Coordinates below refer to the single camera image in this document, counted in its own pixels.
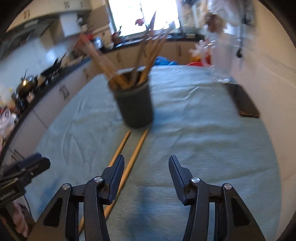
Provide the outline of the person's left hand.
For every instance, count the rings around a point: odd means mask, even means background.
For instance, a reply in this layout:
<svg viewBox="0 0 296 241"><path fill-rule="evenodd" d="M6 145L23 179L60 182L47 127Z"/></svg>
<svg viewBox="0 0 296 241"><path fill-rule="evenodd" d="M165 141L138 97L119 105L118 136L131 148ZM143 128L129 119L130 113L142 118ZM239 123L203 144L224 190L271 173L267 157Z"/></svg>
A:
<svg viewBox="0 0 296 241"><path fill-rule="evenodd" d="M25 216L21 210L21 206L13 201L13 222L16 226L17 233L21 234L23 237L27 238L29 234L29 228L25 221Z"/></svg>

